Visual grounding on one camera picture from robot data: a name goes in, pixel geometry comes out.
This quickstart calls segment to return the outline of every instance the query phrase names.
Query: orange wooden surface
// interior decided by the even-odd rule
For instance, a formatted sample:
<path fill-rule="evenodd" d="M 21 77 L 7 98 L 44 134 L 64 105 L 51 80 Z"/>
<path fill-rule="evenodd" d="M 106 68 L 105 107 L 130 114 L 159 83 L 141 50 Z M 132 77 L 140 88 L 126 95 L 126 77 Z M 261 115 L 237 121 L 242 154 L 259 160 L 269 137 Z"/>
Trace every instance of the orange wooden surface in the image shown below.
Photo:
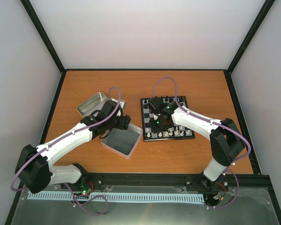
<path fill-rule="evenodd" d="M 150 97 L 154 83 L 171 76 L 178 84 L 178 95 L 185 95 L 190 109 L 215 119 L 237 123 L 229 90 L 222 71 L 68 71 L 59 95 L 46 141 L 71 129 L 82 118 L 76 107 L 111 86 L 118 86 L 126 101 L 124 114 L 142 127 L 141 98 Z M 155 94 L 173 96 L 170 80 L 160 82 Z M 117 93 L 112 91 L 112 98 Z M 141 142 L 130 159 L 102 147 L 96 138 L 62 157 L 56 165 L 81 164 L 88 172 L 99 173 L 201 173 L 211 159 L 210 142 L 199 134 L 190 140 Z M 252 173 L 247 158 L 232 167 L 236 173 Z"/>

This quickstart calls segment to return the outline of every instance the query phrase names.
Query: white robotic arm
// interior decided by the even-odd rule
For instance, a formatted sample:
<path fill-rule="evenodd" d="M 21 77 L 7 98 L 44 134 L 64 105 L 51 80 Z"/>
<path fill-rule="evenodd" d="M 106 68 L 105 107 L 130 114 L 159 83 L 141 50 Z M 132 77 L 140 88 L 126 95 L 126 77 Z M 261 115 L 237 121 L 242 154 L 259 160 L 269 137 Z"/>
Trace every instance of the white robotic arm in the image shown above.
<path fill-rule="evenodd" d="M 37 147 L 27 145 L 23 148 L 15 173 L 38 152 L 40 155 L 28 164 L 20 173 L 19 178 L 25 186 L 32 192 L 37 193 L 43 190 L 48 185 L 60 183 L 77 183 L 86 173 L 82 166 L 73 164 L 69 166 L 53 166 L 62 156 L 69 153 L 76 147 L 86 142 L 91 141 L 99 135 L 105 134 L 107 130 L 128 129 L 130 123 L 129 116 L 123 116 L 125 103 L 120 102 L 120 107 L 113 116 L 106 122 L 98 124 L 100 121 L 115 109 L 117 101 L 112 99 L 107 101 L 102 109 L 97 112 L 97 115 L 91 114 L 84 117 L 75 127 L 65 132 L 54 140 L 41 144 Z"/>
<path fill-rule="evenodd" d="M 155 118 L 150 120 L 153 133 L 168 131 L 174 124 L 189 128 L 211 143 L 212 159 L 203 171 L 202 185 L 206 188 L 214 184 L 238 154 L 245 148 L 245 143 L 236 135 L 213 124 L 223 124 L 239 133 L 235 123 L 231 119 L 224 121 L 215 120 L 200 115 L 186 108 L 179 107 L 177 103 L 164 103 L 159 97 L 148 101 L 149 109 Z"/>
<path fill-rule="evenodd" d="M 182 106 L 186 111 L 191 112 L 191 114 L 195 114 L 199 117 L 206 118 L 208 120 L 212 120 L 217 123 L 221 123 L 220 120 L 214 120 L 212 118 L 208 118 L 206 116 L 200 115 L 194 111 L 190 111 L 185 106 Z M 177 125 L 184 126 L 186 128 L 189 128 L 200 135 L 204 136 L 210 141 L 210 135 L 213 130 L 216 130 L 218 128 L 217 125 L 214 125 L 212 123 L 208 123 L 206 121 L 200 120 L 197 117 L 192 116 L 190 113 L 186 113 L 181 108 L 177 108 L 174 113 L 172 114 L 172 120 L 173 123 Z M 221 165 L 218 163 L 213 157 L 211 161 L 209 162 L 208 166 L 203 171 L 203 174 L 210 180 L 215 181 L 218 179 L 218 177 L 223 173 L 223 171 L 226 169 L 226 166 Z"/>

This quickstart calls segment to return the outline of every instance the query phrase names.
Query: silver tray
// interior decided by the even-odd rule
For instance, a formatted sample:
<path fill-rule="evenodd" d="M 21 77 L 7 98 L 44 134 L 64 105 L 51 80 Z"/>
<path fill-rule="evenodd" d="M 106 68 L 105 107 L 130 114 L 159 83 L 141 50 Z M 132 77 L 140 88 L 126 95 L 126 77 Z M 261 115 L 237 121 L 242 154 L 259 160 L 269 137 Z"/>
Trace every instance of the silver tray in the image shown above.
<path fill-rule="evenodd" d="M 130 123 L 127 130 L 112 129 L 101 140 L 103 147 L 129 159 L 142 137 L 142 128 Z"/>
<path fill-rule="evenodd" d="M 102 93 L 98 92 L 94 96 L 90 97 L 88 100 L 77 106 L 77 111 L 83 116 L 89 116 L 95 110 L 101 110 L 104 103 L 109 99 Z M 125 109 L 125 101 L 121 100 L 120 105 Z"/>

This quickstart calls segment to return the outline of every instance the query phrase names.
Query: white panel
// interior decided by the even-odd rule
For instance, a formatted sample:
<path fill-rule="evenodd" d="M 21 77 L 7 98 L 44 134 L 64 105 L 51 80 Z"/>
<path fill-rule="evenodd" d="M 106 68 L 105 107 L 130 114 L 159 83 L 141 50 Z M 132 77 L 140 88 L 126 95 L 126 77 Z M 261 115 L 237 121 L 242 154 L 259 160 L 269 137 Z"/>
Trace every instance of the white panel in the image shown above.
<path fill-rule="evenodd" d="M 0 225 L 22 148 L 38 144 L 60 73 L 19 0 L 0 0 Z"/>
<path fill-rule="evenodd" d="M 281 207 L 281 1 L 252 40 L 233 81 L 264 174 Z"/>
<path fill-rule="evenodd" d="M 264 0 L 32 0 L 66 68 L 228 68 Z"/>

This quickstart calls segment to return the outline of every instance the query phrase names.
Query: purple wire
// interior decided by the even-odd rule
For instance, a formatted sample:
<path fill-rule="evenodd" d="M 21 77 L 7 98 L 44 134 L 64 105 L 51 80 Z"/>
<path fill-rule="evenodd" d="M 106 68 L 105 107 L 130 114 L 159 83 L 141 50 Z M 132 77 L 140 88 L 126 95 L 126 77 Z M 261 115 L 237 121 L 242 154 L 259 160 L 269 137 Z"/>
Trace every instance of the purple wire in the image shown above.
<path fill-rule="evenodd" d="M 237 179 L 235 173 L 233 173 L 233 172 L 232 172 L 231 170 L 229 170 L 229 169 L 228 169 L 228 171 L 229 171 L 230 173 L 232 173 L 232 175 L 234 176 L 235 181 L 236 181 L 237 190 L 236 190 L 235 196 L 234 196 L 234 197 L 232 198 L 232 200 L 231 200 L 230 202 L 228 202 L 227 204 L 222 205 L 222 206 L 216 206 L 215 208 L 206 205 L 206 203 L 204 202 L 203 204 L 204 204 L 206 207 L 211 207 L 212 209 L 222 209 L 222 208 L 225 208 L 225 207 L 228 206 L 228 205 L 231 205 L 231 204 L 236 200 L 236 197 L 237 197 L 238 191 L 239 191 L 238 179 Z"/>
<path fill-rule="evenodd" d="M 107 209 L 108 209 L 108 201 L 107 201 L 107 199 L 106 199 L 105 196 L 103 196 L 103 195 L 96 195 L 96 196 L 92 197 L 91 199 L 89 199 L 87 202 L 85 202 L 85 203 L 83 203 L 83 204 L 80 204 L 79 200 L 77 199 L 76 195 L 74 194 L 74 192 L 72 191 L 72 189 L 70 188 L 70 186 L 69 186 L 67 183 L 64 183 L 64 185 L 69 189 L 69 191 L 70 191 L 71 194 L 73 195 L 73 198 L 74 198 L 76 204 L 77 204 L 83 211 L 85 211 L 87 214 L 89 214 L 89 215 L 91 215 L 91 216 L 100 216 L 100 215 L 102 215 L 102 214 L 104 214 L 104 213 L 107 212 Z M 92 200 L 94 200 L 94 199 L 96 199 L 96 198 L 103 198 L 103 199 L 105 200 L 105 202 L 106 202 L 106 207 L 105 207 L 105 209 L 104 209 L 102 212 L 97 213 L 97 214 L 91 213 L 91 212 L 87 211 L 87 210 L 83 207 L 83 205 L 89 204 Z"/>
<path fill-rule="evenodd" d="M 200 116 L 198 116 L 198 115 L 192 113 L 191 111 L 188 112 L 186 109 L 184 109 L 184 108 L 179 104 L 179 102 L 177 101 L 177 83 L 176 83 L 176 81 L 175 81 L 172 77 L 170 77 L 170 76 L 163 77 L 163 78 L 159 79 L 159 80 L 154 84 L 153 89 L 152 89 L 152 92 L 151 92 L 151 98 L 153 98 L 154 91 L 155 91 L 155 88 L 156 88 L 157 84 L 158 84 L 160 81 L 164 80 L 164 79 L 170 79 L 171 81 L 173 81 L 173 83 L 174 83 L 174 85 L 175 85 L 175 102 L 176 102 L 176 104 L 178 105 L 178 107 L 179 107 L 180 109 L 182 109 L 184 112 L 188 113 L 189 115 L 191 115 L 191 116 L 193 116 L 193 117 L 195 117 L 195 118 L 197 118 L 197 119 L 199 119 L 199 120 L 205 121 L 205 122 L 207 122 L 207 123 L 211 123 L 211 121 L 210 121 L 209 119 L 200 117 Z M 229 127 L 227 127 L 227 126 L 225 126 L 225 125 L 222 125 L 222 124 L 220 124 L 220 123 L 212 122 L 212 124 L 214 124 L 214 125 L 216 125 L 216 126 L 219 126 L 219 127 L 223 128 L 223 129 L 226 129 L 226 130 L 230 131 L 231 133 L 235 134 L 235 135 L 238 136 L 240 139 L 242 139 L 242 140 L 245 142 L 245 144 L 247 145 L 248 151 L 247 151 L 245 154 L 243 154 L 242 156 L 236 158 L 236 159 L 233 161 L 233 163 L 236 162 L 236 161 L 238 161 L 238 160 L 240 160 L 240 159 L 242 159 L 242 158 L 244 158 L 244 157 L 246 157 L 246 156 L 248 156 L 248 155 L 250 154 L 250 152 L 251 152 L 251 145 L 250 145 L 250 143 L 249 143 L 241 134 L 239 134 L 239 133 L 236 132 L 235 130 L 232 130 L 231 128 L 229 128 Z"/>
<path fill-rule="evenodd" d="M 106 122 L 111 116 L 113 116 L 113 114 L 118 110 L 118 107 L 119 107 L 119 104 L 120 104 L 120 101 L 121 101 L 121 92 L 120 92 L 120 90 L 119 90 L 118 87 L 113 86 L 113 87 L 111 87 L 111 88 L 109 89 L 108 93 L 110 93 L 111 89 L 116 89 L 116 90 L 118 91 L 118 102 L 117 102 L 117 105 L 116 105 L 115 109 L 111 112 L 111 114 L 108 115 L 104 120 L 101 120 L 100 122 L 97 122 L 97 123 L 95 123 L 95 124 L 91 124 L 91 125 L 89 125 L 89 126 L 86 126 L 86 127 L 83 127 L 83 128 L 80 128 L 80 129 L 75 130 L 74 133 L 83 131 L 83 130 L 85 130 L 85 129 L 89 129 L 89 128 L 91 128 L 91 127 L 95 127 L 95 126 L 97 126 L 97 125 L 99 125 L 99 124 L 101 124 L 101 123 Z M 73 133 L 72 133 L 72 132 L 69 132 L 69 133 L 67 133 L 67 134 L 65 134 L 65 135 L 63 135 L 63 136 L 61 136 L 61 137 L 58 138 L 57 140 L 55 140 L 55 141 L 53 141 L 52 143 L 50 143 L 50 144 L 48 145 L 48 148 L 52 147 L 52 146 L 55 145 L 56 143 L 58 143 L 58 142 L 60 142 L 61 140 L 65 139 L 66 137 L 69 137 L 70 135 L 73 135 Z M 12 191 L 22 191 L 22 190 L 26 189 L 26 187 L 21 187 L 21 188 L 18 188 L 18 189 L 14 188 L 15 181 L 16 181 L 17 178 L 19 177 L 20 173 L 22 173 L 22 171 L 29 165 L 29 163 L 31 163 L 36 157 L 38 157 L 40 154 L 42 154 L 42 153 L 43 153 L 44 151 L 46 151 L 46 150 L 47 150 L 47 148 L 44 148 L 44 149 L 40 150 L 38 153 L 36 153 L 35 155 L 33 155 L 33 156 L 32 156 L 29 160 L 27 160 L 27 162 L 25 162 L 24 165 L 18 170 L 18 172 L 15 174 L 15 176 L 14 176 L 14 178 L 13 178 L 11 184 L 10 184 L 10 189 L 11 189 Z"/>

